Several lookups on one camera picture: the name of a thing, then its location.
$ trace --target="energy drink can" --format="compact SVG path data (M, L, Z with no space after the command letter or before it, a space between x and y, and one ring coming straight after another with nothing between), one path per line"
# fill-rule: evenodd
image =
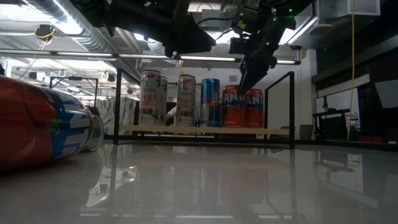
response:
M0 76L0 169L39 165L77 154L93 117L75 97Z
M251 89L246 94L245 125L249 128L264 127L264 96L261 90Z
M177 83L177 126L194 127L197 82L191 75L180 75Z
M160 92L162 95L160 104L162 105L160 109L160 116L159 116L159 125L165 126L166 125L166 114L167 114L167 78L162 76L160 79Z
M220 81L207 78L201 81L200 126L220 126Z
M141 75L139 125L160 125L162 110L162 74L156 70L144 70Z
M238 85L228 85L223 91L223 126L244 127L246 100L238 94Z

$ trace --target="black equipment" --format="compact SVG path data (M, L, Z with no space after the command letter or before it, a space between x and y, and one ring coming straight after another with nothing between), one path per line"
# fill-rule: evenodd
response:
M190 0L71 0L95 27L115 27L142 34L163 43L168 57L207 52L216 42L187 14ZM240 38L232 38L229 52L242 54L240 93L252 88L277 64L273 56L286 28L295 29L294 16L313 0L259 0L258 6L241 0L231 28Z

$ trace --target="orange can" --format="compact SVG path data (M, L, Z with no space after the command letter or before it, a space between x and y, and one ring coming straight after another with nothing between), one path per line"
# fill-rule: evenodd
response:
M248 128L264 128L264 96L261 90L251 89L246 94L245 125Z
M246 100L238 94L238 85L228 85L223 90L223 126L244 127Z

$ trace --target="ceiling pipe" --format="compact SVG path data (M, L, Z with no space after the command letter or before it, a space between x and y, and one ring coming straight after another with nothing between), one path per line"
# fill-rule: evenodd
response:
M86 18L73 6L70 0L22 0L33 10L49 17L51 23L66 34L79 34L89 38L74 38L90 52L116 53L117 50L106 40L103 34L93 27ZM118 58L109 62L116 68L123 68L131 75L140 79L136 68L124 59Z

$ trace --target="blue can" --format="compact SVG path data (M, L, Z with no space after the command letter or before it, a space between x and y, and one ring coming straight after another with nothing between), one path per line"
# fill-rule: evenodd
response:
M201 81L200 126L220 126L220 81L216 78Z

